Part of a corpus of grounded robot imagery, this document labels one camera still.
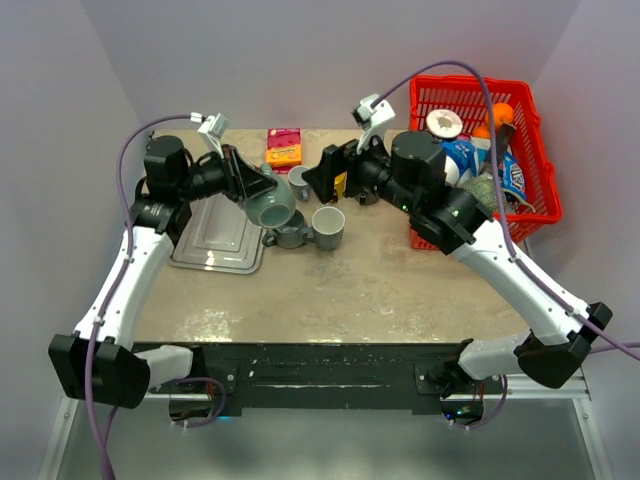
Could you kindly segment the yellow mug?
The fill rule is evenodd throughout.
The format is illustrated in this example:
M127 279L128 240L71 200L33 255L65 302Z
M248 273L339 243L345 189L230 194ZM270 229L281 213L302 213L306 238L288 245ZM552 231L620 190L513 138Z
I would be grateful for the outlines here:
M341 173L334 179L334 194L333 199L337 202L340 198L344 196L344 192L346 189L346 173Z

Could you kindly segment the teal round mug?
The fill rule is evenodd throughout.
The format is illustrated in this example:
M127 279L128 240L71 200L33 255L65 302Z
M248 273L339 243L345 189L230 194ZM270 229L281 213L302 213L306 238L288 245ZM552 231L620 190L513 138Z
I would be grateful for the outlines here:
M273 229L287 223L296 210L296 199L288 184L267 163L258 167L261 174L276 182L274 189L245 200L243 210L248 219L262 228Z

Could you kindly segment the small light grey mug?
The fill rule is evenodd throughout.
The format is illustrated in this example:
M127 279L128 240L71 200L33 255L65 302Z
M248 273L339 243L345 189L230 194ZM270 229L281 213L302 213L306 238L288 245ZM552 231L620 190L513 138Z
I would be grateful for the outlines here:
M303 178L303 174L308 170L307 166L298 165L291 168L287 175L288 184L294 197L301 202L308 202L310 199L311 187Z

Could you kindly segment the blue-grey square mug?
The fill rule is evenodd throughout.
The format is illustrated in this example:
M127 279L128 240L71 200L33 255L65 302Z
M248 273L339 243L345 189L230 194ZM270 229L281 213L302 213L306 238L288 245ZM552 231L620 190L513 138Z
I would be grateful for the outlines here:
M313 243L321 250L336 250L343 239L346 217L334 206L317 209L311 217Z

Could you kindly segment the grey round mug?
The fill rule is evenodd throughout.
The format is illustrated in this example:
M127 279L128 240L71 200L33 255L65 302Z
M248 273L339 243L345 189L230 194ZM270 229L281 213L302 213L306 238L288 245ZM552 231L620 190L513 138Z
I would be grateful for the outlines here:
M265 248L295 249L313 241L313 230L299 210L294 212L287 223L267 231L262 237Z

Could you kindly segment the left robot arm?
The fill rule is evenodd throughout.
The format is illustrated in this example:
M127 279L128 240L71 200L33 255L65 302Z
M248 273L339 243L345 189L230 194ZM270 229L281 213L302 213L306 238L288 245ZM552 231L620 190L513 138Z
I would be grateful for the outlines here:
M161 136L146 147L147 193L128 208L116 260L91 308L69 335L57 334L49 357L67 396L133 409L146 392L173 381L200 390L207 368L187 347L132 350L132 334L152 284L191 218L190 204L223 195L261 228L285 223L295 208L287 184L267 164L246 163L232 145L217 145L193 163L183 142Z

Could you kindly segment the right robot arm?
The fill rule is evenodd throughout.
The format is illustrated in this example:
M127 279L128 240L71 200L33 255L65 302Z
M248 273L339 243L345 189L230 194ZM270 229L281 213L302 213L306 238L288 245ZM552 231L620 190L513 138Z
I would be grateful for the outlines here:
M529 326L519 335L457 345L427 373L444 396L469 392L494 375L518 373L558 389L576 373L611 320L611 310L559 286L511 243L490 210L466 190L448 185L445 152L429 133L402 132L389 147L379 137L364 149L355 140L330 145L303 178L326 203L340 174L346 176L345 197L373 193L407 213L422 239L475 271Z

